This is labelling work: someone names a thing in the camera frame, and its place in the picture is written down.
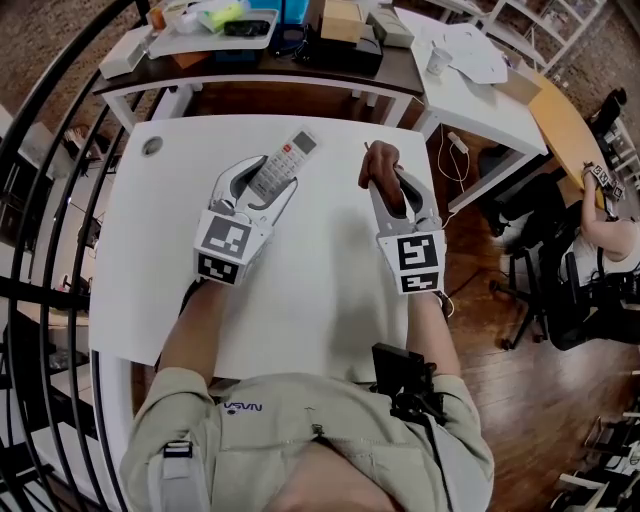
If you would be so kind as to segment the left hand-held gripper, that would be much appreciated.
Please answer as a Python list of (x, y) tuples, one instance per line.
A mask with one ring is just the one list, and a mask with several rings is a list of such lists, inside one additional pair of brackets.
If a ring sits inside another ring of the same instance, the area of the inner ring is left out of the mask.
[(283, 184), (263, 205), (231, 208), (267, 159), (266, 155), (243, 159), (217, 178), (209, 200), (214, 208), (201, 212), (193, 243), (198, 278), (239, 286), (272, 238), (274, 226), (297, 190), (297, 178)]

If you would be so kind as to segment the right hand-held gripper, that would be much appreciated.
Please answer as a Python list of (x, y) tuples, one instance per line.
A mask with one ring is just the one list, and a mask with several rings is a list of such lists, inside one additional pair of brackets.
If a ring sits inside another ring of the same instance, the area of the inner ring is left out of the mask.
[(447, 244), (435, 196), (413, 174), (399, 167), (395, 173), (414, 221), (394, 213), (370, 180), (378, 247), (400, 295), (443, 292)]

